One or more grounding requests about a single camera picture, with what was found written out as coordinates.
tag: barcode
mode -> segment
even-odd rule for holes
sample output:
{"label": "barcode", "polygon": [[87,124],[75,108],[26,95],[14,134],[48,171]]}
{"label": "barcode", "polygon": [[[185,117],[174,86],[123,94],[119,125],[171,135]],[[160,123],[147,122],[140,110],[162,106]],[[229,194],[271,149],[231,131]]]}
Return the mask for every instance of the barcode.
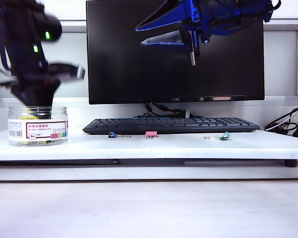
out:
{"label": "barcode", "polygon": [[10,130],[9,136],[22,137],[22,131]]}

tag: white tabletop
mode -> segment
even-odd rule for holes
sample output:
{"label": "white tabletop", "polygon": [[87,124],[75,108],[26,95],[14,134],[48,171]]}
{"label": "white tabletop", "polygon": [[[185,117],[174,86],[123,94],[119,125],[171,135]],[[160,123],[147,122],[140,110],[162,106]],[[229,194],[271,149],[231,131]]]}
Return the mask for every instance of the white tabletop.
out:
{"label": "white tabletop", "polygon": [[108,138],[70,128],[69,141],[43,147],[13,147],[7,131],[0,132],[0,161],[70,159],[298,159],[298,138],[265,131],[231,133],[228,141],[205,140],[222,133],[161,134]]}
{"label": "white tabletop", "polygon": [[298,238],[298,180],[0,183],[0,238]]}

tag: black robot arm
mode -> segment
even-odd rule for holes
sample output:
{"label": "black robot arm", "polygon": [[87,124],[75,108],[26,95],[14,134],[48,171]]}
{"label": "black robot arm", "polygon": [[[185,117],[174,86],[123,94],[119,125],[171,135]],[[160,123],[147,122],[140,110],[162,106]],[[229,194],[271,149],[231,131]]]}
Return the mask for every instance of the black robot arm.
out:
{"label": "black robot arm", "polygon": [[[52,106],[54,92],[67,79],[83,79],[84,69],[48,64],[41,42],[60,38],[60,21],[35,0],[0,0],[0,57],[14,81],[1,83],[27,106]],[[10,60],[7,64],[6,53]]]}

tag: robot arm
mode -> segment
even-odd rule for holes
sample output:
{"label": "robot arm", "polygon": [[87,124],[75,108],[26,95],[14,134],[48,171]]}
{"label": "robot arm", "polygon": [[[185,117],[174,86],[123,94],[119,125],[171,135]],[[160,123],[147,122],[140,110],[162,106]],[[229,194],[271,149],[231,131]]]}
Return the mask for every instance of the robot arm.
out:
{"label": "robot arm", "polygon": [[[65,79],[83,79],[84,69],[48,64],[41,41],[60,38],[59,20],[44,12],[35,0],[0,0],[0,57],[17,80],[2,83],[27,106],[52,106],[54,92]],[[9,57],[11,67],[6,60]]]}
{"label": "robot arm", "polygon": [[257,21],[270,21],[274,10],[281,5],[278,0],[167,0],[151,16],[140,23],[137,31],[182,23],[178,31],[144,40],[143,46],[163,47],[191,56],[192,65],[199,56],[199,38],[202,43],[212,35],[229,35]]}

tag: product label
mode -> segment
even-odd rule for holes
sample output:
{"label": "product label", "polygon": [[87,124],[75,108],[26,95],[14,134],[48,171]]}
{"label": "product label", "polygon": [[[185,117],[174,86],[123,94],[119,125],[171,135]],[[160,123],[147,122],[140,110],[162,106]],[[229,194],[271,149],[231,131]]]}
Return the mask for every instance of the product label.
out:
{"label": "product label", "polygon": [[67,139],[68,122],[59,119],[9,119],[9,140],[47,141]]}

